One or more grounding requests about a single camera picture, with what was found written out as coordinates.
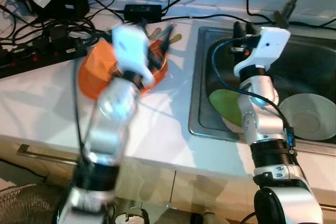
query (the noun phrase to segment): cabinet handle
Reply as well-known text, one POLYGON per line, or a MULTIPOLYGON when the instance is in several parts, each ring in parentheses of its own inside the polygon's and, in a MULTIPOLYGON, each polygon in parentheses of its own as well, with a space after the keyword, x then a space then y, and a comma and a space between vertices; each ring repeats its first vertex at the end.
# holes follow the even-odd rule
POLYGON ((77 165, 76 160, 34 153, 34 152, 28 151, 28 148, 29 148, 29 145, 22 144, 20 145, 20 148, 17 150, 16 154, 19 156, 42 159, 42 160, 51 161, 55 163, 61 163, 61 164, 67 164, 67 165, 77 165))
POLYGON ((336 206, 326 204, 320 204, 320 206, 322 210, 336 212, 336 206))

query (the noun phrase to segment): sink basin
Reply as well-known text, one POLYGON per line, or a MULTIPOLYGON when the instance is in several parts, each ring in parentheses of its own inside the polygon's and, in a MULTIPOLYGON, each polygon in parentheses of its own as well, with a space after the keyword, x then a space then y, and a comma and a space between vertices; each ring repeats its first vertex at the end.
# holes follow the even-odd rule
MULTIPOLYGON (((201 27, 194 68, 193 91, 189 118, 192 134, 227 141, 244 141, 244 136, 232 132, 210 104, 208 96, 224 87, 211 66, 211 55, 217 40, 232 38, 230 29, 201 27)), ((280 58, 267 72, 279 93, 279 104, 299 93, 314 93, 336 102, 336 40, 291 36, 280 58)), ((238 88, 234 76, 234 58, 227 49, 218 51, 216 65, 222 77, 238 88)), ((336 155, 336 137, 323 141, 297 139, 297 149, 306 152, 336 155)))

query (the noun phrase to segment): white countertop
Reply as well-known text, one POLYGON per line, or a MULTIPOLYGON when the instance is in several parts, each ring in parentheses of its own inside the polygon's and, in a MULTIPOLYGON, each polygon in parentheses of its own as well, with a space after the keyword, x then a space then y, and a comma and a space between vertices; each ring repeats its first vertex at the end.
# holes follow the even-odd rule
MULTIPOLYGON (((107 15, 95 18, 98 28, 118 23, 107 15)), ((130 124, 126 156, 145 162, 203 175, 252 176, 249 146, 203 138, 188 131, 188 116, 198 29, 231 28, 233 22, 177 21, 181 41, 169 51, 168 74, 143 95, 130 124)), ((151 33, 165 23, 148 25, 151 33)), ((297 28, 295 34, 332 37, 323 30, 297 28)), ((72 61, 0 80, 0 139, 78 152, 71 92, 72 61)), ((85 132, 93 102, 79 92, 80 124, 85 132)), ((336 157, 302 153, 298 160, 312 188, 336 190, 336 157)))

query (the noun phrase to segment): white bowl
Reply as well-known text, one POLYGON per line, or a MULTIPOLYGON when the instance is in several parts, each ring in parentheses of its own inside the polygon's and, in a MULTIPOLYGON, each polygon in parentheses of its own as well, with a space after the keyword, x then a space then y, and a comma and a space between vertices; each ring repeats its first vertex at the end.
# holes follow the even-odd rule
POLYGON ((296 94, 279 106, 296 136, 320 141, 336 135, 336 104, 317 94, 296 94))

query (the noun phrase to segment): kitchen sink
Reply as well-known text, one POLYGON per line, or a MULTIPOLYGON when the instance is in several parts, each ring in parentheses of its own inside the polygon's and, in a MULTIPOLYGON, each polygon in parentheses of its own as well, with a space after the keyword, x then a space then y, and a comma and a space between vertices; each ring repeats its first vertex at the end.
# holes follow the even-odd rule
MULTIPOLYGON (((201 27, 195 58, 193 90, 189 117, 192 134, 226 141, 244 141, 244 136, 232 132, 211 105, 208 96, 223 85, 217 80, 211 55, 218 40, 232 38, 230 29, 201 27)), ((267 72, 279 93, 279 104, 299 93, 314 93, 336 102, 336 40, 291 36, 280 58, 267 72)), ((224 80, 238 88, 234 76, 234 58, 223 48, 218 51, 216 65, 224 80)), ((336 155, 336 137, 323 141, 297 139, 297 150, 336 155)))

